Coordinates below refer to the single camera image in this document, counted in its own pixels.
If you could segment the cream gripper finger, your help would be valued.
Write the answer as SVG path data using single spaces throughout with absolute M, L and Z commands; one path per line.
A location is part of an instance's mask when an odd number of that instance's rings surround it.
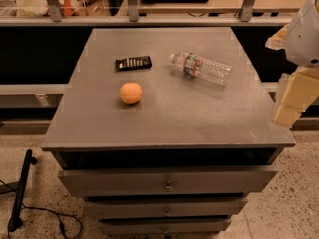
M 279 79 L 272 122 L 292 128 L 302 113 L 319 97 L 319 69 L 298 66 Z
M 272 50 L 284 49 L 287 30 L 288 26 L 283 26 L 278 32 L 267 39 L 265 47 Z

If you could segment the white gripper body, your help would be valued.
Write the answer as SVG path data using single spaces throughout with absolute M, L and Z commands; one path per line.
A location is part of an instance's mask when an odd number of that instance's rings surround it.
M 319 0 L 307 0 L 288 26 L 285 54 L 288 61 L 319 67 Z

